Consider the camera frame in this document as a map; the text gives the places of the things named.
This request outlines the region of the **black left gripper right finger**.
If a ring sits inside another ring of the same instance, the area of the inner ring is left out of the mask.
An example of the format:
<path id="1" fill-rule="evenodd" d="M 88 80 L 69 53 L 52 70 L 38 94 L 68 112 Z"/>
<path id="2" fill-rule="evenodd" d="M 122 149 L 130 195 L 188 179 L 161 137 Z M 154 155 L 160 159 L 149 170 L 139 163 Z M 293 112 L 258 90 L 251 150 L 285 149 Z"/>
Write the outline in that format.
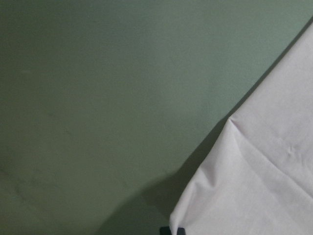
<path id="1" fill-rule="evenodd" d="M 177 229 L 177 235 L 185 235 L 185 229 L 179 227 L 179 228 Z"/>

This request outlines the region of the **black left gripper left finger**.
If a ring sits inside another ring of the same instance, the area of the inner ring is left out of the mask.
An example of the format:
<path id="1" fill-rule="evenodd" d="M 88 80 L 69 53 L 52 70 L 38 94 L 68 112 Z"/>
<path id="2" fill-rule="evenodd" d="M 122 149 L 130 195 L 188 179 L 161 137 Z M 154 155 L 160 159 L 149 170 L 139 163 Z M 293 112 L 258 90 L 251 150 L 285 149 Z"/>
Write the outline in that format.
<path id="1" fill-rule="evenodd" d="M 161 227 L 159 229 L 160 235 L 170 235 L 170 228 L 169 227 Z"/>

